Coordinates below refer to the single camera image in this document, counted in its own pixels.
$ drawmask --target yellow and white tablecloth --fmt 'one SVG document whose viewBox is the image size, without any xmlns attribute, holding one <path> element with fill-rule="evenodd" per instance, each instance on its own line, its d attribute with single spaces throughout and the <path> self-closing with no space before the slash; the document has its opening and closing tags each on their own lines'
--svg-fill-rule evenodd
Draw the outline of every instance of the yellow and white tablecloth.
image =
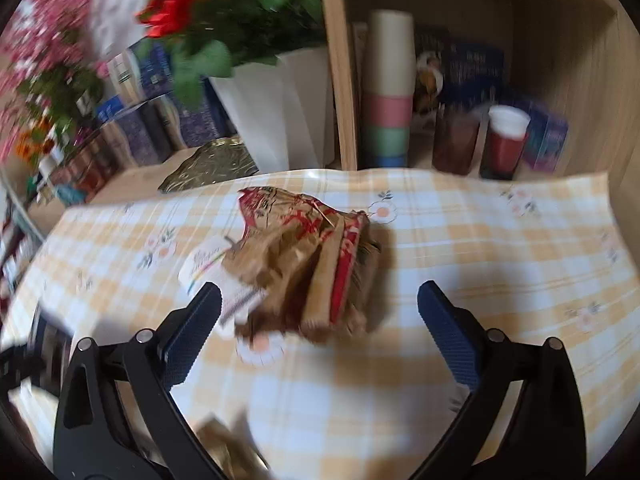
<svg viewBox="0 0 640 480">
<path fill-rule="evenodd" d="M 416 307 L 435 280 L 456 305 L 512 340 L 561 338 L 577 377 L 593 467 L 640 401 L 640 288 L 604 175 L 503 184 L 417 170 L 293 171 L 135 204 L 66 212 L 29 269 L 2 346 L 23 341 L 40 300 L 74 333 L 120 342 L 184 307 L 178 270 L 215 234 L 240 238 L 238 190 L 277 186 L 339 210 L 365 210 L 383 246 L 363 340 L 315 347 L 295 336 L 252 364 L 212 335 L 172 390 L 192 427 L 244 417 L 274 474 L 299 480 L 403 480 L 454 418 L 456 385 Z M 516 386 L 482 455 L 495 450 Z M 14 395 L 42 455 L 56 403 Z"/>
</svg>

